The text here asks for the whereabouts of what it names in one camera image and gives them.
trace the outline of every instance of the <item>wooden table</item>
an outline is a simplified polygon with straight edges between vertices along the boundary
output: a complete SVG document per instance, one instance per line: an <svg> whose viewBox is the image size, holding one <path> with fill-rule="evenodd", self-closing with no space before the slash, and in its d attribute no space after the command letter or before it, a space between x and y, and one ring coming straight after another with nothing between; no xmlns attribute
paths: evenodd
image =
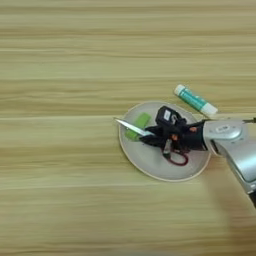
<svg viewBox="0 0 256 256"><path fill-rule="evenodd" d="M224 159L156 181L113 121L150 100L196 113L179 83L220 117L255 116L255 1L1 0L0 14L0 255L255 255L256 211Z"/></svg>

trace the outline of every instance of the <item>plate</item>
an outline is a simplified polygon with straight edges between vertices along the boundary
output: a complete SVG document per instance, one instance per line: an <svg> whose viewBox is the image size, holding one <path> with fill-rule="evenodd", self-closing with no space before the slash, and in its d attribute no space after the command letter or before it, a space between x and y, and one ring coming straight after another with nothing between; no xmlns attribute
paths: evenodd
<svg viewBox="0 0 256 256"><path fill-rule="evenodd" d="M134 123L137 117L146 112L151 116L148 126L155 125L155 117L162 106L176 110L187 119L188 123L197 122L194 116L177 105L165 102L145 102L130 109L124 116L124 120ZM119 139L121 147L129 161L140 171L158 180L163 181L186 181L199 175L207 166L210 160L208 151L190 151L189 162L186 166L176 166L168 162L163 156L160 148L151 147L142 142L133 142L125 136L126 128L119 126ZM173 154L174 161L180 160L180 156Z"/></svg>

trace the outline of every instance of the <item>glue stick cap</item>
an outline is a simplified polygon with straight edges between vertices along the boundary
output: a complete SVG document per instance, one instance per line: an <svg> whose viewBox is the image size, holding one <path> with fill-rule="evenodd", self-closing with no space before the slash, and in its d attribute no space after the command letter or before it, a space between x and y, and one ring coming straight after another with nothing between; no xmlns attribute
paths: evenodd
<svg viewBox="0 0 256 256"><path fill-rule="evenodd" d="M208 117L212 117L218 112L218 109L215 108L212 104L206 103L201 109L201 112Z"/></svg>
<svg viewBox="0 0 256 256"><path fill-rule="evenodd" d="M179 85L175 88L174 93L175 93L177 96L179 96L180 93L181 93L185 88L186 88L186 87L185 87L184 85L179 84Z"/></svg>

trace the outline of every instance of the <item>scissor blade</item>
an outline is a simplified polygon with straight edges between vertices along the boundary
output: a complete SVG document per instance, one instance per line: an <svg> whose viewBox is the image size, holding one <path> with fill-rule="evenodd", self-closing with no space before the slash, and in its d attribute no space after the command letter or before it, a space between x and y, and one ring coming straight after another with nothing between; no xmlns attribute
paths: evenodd
<svg viewBox="0 0 256 256"><path fill-rule="evenodd" d="M126 128L138 133L141 136L148 136L148 135L154 135L154 133L152 132L148 132L148 131L144 131L142 129L140 129L139 127L134 126L133 124L129 124L128 122L124 121L124 120L120 120L115 118L115 120L120 123L121 125L125 126Z"/></svg>

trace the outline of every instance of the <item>glue stick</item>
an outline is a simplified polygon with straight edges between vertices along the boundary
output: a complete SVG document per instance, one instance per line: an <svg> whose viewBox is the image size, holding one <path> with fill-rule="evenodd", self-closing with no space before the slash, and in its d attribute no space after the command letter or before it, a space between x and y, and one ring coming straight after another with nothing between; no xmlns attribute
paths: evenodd
<svg viewBox="0 0 256 256"><path fill-rule="evenodd" d="M207 102L205 99L193 93L184 85L178 85L174 90L174 93L188 103L191 107L200 111L202 114L207 117L212 117L218 112L218 109Z"/></svg>

